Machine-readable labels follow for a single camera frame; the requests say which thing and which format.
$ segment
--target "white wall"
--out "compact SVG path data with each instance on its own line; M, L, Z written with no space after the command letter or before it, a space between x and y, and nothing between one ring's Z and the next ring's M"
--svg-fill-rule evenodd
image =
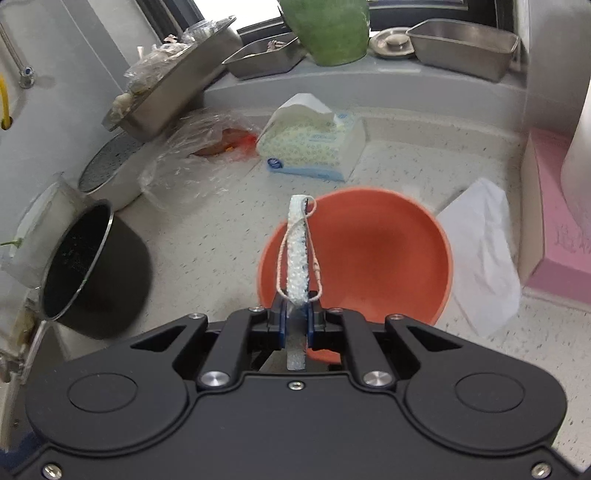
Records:
M158 36L135 0L88 1L130 65L138 60L138 46L149 51L153 44L160 45Z
M591 76L591 2L529 0L528 10L524 125L573 135Z
M77 177L113 135L100 122L121 88L105 64L121 72L126 62L112 41L104 42L105 32L91 16L89 35L103 43L99 59L74 16L60 0L0 3L0 20L38 74L32 89L20 90L16 68L0 45L0 72L10 84L14 117L12 128L0 131L0 239L11 239L22 210L53 173ZM0 272L0 348L14 298L22 294L14 285Z

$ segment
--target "white paper towel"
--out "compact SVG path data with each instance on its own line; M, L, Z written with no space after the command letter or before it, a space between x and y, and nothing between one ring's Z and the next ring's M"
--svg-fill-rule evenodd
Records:
M476 333L487 336L519 309L521 285L507 237L505 192L478 179L439 215L453 254L452 293Z

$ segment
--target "tissue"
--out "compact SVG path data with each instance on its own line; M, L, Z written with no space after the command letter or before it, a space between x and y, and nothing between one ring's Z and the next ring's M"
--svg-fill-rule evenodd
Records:
M507 242L510 222L505 192L479 179L437 220L452 247L452 293L476 333L488 336L517 313L521 301Z
M256 150L270 171L346 181L365 143L361 118L299 93L275 111Z

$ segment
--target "white countertop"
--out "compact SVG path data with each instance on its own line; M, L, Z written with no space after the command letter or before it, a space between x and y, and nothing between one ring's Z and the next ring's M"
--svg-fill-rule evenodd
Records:
M348 185L403 192L438 212L477 178L489 178L507 192L514 226L512 250L517 251L523 138L445 117L376 110L364 114L371 139ZM259 257L267 237L285 218L290 196L319 196L344 186L269 173L261 163L190 216L158 212L140 197L121 216L145 239L155 274L145 312L128 335L189 312L223 320L236 309L257 304ZM482 339L451 299L437 327L536 364L558 378L569 409L555 447L582 468L591 463L591 430L586 426L591 425L589 317L542 300L523 299L515 318ZM61 333L71 356L106 345L65 328Z

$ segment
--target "white cylindrical object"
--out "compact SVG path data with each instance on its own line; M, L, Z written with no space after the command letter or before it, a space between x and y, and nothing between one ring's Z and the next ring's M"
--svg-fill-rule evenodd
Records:
M562 166L562 192L570 213L591 238L591 83L583 112Z
M22 285L41 285L46 266L61 236L87 205L87 200L62 178L53 176L47 187L29 204L13 240L21 245L5 247L2 269Z

